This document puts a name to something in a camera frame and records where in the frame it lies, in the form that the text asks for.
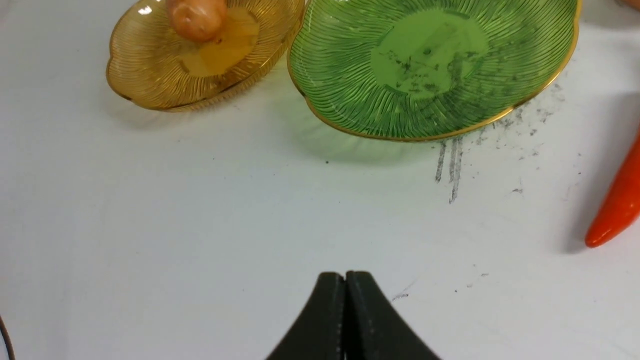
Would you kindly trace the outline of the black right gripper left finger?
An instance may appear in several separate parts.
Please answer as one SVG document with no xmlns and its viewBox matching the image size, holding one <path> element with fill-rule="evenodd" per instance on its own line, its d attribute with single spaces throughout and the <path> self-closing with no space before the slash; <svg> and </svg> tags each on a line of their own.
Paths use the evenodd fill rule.
<svg viewBox="0 0 640 360">
<path fill-rule="evenodd" d="M 346 282 L 336 272 L 322 272 L 297 319 L 268 360 L 343 360 Z"/>
</svg>

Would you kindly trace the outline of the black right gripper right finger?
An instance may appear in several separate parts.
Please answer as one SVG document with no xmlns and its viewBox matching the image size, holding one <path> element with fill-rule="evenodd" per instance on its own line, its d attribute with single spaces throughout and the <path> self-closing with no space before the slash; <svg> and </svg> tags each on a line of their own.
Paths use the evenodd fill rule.
<svg viewBox="0 0 640 360">
<path fill-rule="evenodd" d="M 384 296 L 374 276 L 346 273 L 343 350 L 347 360 L 438 360 Z"/>
</svg>

